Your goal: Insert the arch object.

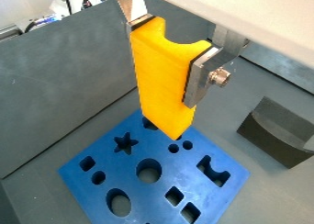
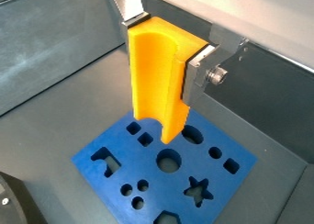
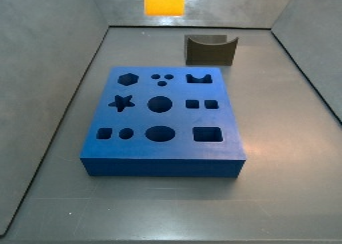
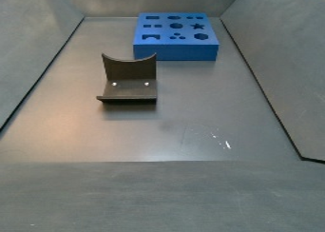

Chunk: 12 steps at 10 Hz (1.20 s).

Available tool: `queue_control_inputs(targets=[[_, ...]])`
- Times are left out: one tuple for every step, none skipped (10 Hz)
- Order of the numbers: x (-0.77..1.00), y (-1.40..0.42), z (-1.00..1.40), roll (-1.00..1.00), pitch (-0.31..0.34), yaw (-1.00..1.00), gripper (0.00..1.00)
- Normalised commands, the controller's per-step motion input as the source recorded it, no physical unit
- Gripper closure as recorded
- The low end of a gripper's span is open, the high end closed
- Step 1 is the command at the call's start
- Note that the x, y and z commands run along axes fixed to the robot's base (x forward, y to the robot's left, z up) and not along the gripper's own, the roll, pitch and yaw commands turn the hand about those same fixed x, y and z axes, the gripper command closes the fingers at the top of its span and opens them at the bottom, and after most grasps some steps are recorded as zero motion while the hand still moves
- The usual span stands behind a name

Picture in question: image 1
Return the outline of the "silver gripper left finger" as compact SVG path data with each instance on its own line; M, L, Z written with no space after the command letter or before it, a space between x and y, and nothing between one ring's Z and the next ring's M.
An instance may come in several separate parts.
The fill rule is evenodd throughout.
M115 0L126 18L127 34L155 17L149 13L145 0Z

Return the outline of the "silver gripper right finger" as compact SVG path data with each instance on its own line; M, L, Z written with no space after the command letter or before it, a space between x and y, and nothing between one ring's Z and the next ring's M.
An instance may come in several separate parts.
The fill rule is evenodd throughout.
M232 74L224 66L233 61L248 47L249 39L217 25L210 48L192 61L184 103L189 108L198 105L212 85L224 87Z

